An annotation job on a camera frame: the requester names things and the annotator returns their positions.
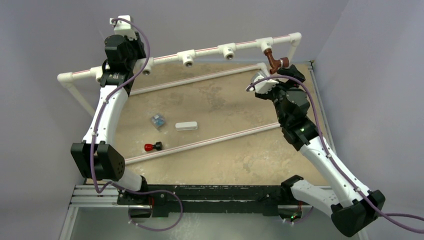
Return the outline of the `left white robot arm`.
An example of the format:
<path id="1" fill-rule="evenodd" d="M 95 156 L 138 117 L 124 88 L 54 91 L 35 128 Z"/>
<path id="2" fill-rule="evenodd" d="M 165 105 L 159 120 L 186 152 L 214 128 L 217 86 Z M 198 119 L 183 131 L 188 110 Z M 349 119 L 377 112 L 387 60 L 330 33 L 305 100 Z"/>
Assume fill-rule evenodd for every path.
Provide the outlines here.
<path id="1" fill-rule="evenodd" d="M 110 181 L 130 190 L 129 197 L 138 205 L 146 203 L 149 191 L 143 176 L 126 169 L 124 157 L 114 148 L 115 133 L 122 109 L 134 81 L 134 68 L 144 59 L 144 43 L 138 32 L 135 38 L 114 34 L 104 41 L 106 60 L 100 67 L 100 97 L 91 125 L 70 153 L 82 177 Z"/>

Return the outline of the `brown faucet with chrome cap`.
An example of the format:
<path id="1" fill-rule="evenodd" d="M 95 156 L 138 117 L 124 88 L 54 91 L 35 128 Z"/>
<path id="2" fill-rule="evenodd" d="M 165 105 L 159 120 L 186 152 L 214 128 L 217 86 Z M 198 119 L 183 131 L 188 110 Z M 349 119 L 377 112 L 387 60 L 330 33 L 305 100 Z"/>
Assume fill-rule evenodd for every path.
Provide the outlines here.
<path id="1" fill-rule="evenodd" d="M 270 66 L 269 73 L 271 75 L 275 74 L 280 68 L 288 68 L 290 66 L 290 60 L 287 57 L 275 59 L 270 48 L 264 50 L 263 53 L 268 60 Z"/>

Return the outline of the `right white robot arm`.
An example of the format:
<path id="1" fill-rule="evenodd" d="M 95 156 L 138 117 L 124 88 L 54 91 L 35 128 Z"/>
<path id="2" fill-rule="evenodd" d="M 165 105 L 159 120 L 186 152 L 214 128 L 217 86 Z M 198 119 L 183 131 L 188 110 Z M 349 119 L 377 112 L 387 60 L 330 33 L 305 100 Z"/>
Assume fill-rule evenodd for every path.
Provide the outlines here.
<path id="1" fill-rule="evenodd" d="M 310 184 L 300 176 L 286 180 L 280 196 L 288 204 L 296 200 L 310 204 L 330 217 L 336 229 L 352 237 L 379 217 L 386 198 L 379 190 L 371 190 L 343 164 L 323 136 L 304 79 L 294 68 L 283 75 L 268 76 L 257 72 L 246 87 L 257 98 L 273 103 L 277 120 L 286 141 L 308 159 L 327 180 L 331 191 Z"/>

